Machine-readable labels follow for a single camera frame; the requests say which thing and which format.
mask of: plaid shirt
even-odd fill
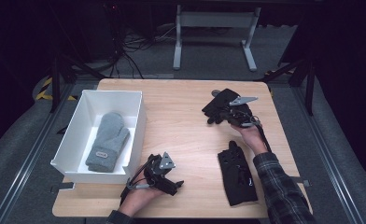
[[[302,191],[285,174],[274,153],[261,153],[253,162],[262,183],[271,223],[316,223]]]

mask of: person's left hand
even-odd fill
[[[138,175],[136,180],[140,180],[138,184],[147,184],[143,171]],[[153,187],[146,189],[131,189],[119,208],[123,214],[133,217],[136,212],[146,207],[153,199],[163,195],[164,192],[154,189]]]

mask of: gray glove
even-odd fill
[[[129,135],[130,131],[124,127],[124,120],[119,113],[110,112],[105,114],[99,125],[90,155],[85,161],[88,170],[112,173],[125,139]]]

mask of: white box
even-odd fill
[[[97,173],[85,164],[104,114],[116,111],[130,136],[113,173]],[[146,112],[141,91],[82,92],[75,113],[51,165],[75,183],[126,184],[133,177],[143,148]]]

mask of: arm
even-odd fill
[[[285,174],[274,153],[268,152],[256,127],[238,131],[253,150],[253,162],[264,191],[271,223],[315,223],[299,187]]]
[[[143,171],[137,177],[139,183],[146,184],[146,180]],[[120,208],[110,214],[108,220],[113,219],[117,222],[107,222],[106,224],[132,224],[134,223],[133,216],[142,208],[146,207],[153,199],[163,195],[164,193],[158,189],[147,188],[147,189],[132,189],[128,193],[124,202]]]

